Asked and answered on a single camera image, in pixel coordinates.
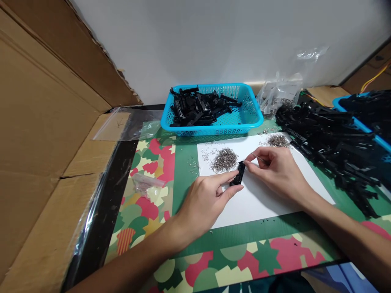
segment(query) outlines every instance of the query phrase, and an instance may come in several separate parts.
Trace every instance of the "white wall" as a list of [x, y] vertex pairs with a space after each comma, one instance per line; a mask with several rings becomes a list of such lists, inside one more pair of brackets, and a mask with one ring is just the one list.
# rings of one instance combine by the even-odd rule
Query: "white wall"
[[307, 84], [338, 84], [391, 35], [379, 0], [73, 1], [147, 105], [179, 84], [273, 79], [320, 45]]

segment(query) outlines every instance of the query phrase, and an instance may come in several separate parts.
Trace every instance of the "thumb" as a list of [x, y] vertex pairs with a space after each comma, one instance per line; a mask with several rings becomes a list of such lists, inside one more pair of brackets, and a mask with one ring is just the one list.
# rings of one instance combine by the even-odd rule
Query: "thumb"
[[232, 185], [230, 187], [228, 187], [220, 196], [221, 200], [224, 201], [224, 206], [227, 204], [227, 202], [233, 198], [233, 196], [241, 191], [242, 189], [244, 188], [243, 185]]
[[251, 174], [257, 175], [261, 179], [265, 179], [266, 170], [260, 169], [257, 165], [249, 161], [244, 161], [244, 165], [246, 165]]

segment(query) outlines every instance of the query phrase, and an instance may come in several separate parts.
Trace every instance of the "electrical wire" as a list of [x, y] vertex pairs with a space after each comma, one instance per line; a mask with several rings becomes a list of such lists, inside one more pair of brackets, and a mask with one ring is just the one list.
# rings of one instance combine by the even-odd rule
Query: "electrical wire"
[[306, 91], [302, 91], [302, 93], [308, 97], [310, 97], [312, 100], [314, 100], [315, 102], [317, 102], [318, 104], [320, 104], [321, 106], [323, 107], [326, 107], [326, 108], [332, 108], [332, 107], [328, 107], [326, 106], [325, 104], [323, 104], [321, 101], [319, 101], [317, 98], [315, 98], [314, 96], [311, 96], [309, 93], [307, 93]]
[[364, 83], [361, 87], [361, 91], [360, 91], [360, 94], [362, 94], [366, 89], [367, 87], [376, 79], [379, 77], [379, 75], [381, 75], [389, 66], [391, 65], [391, 61], [389, 63], [387, 63], [379, 72], [377, 75], [375, 75], [374, 77], [372, 77], [370, 80], [368, 80], [366, 83]]

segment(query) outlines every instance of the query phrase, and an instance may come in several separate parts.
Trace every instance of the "clear plastic bag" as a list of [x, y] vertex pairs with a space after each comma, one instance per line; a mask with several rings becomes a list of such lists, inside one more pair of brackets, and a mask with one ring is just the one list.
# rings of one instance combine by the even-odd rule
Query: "clear plastic bag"
[[161, 110], [115, 108], [93, 140], [130, 141], [152, 138], [160, 129]]
[[157, 198], [165, 185], [165, 182], [162, 180], [148, 177], [140, 173], [134, 174], [132, 179], [134, 183], [134, 190], [142, 197], [146, 197], [148, 199]]
[[257, 95], [257, 101], [265, 118], [273, 118], [282, 105], [293, 108], [297, 104], [305, 80], [327, 49], [328, 47], [322, 46], [296, 51], [291, 68], [287, 66], [283, 74], [277, 72], [276, 81], [267, 81], [263, 85]]

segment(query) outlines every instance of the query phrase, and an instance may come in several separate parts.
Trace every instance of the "hand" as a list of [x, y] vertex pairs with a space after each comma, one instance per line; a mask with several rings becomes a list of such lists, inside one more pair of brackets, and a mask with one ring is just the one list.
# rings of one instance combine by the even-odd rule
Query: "hand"
[[255, 159], [253, 154], [247, 156], [244, 164], [250, 173], [259, 177], [271, 190], [301, 206], [313, 196], [315, 192], [305, 180], [288, 148], [260, 146], [253, 153], [270, 162], [270, 165], [259, 159], [259, 167], [251, 163]]
[[182, 231], [186, 231], [188, 244], [209, 231], [228, 201], [243, 189], [242, 185], [234, 185], [222, 191], [221, 185], [231, 182], [238, 173], [231, 171], [200, 176], [191, 185], [180, 211], [175, 215]]

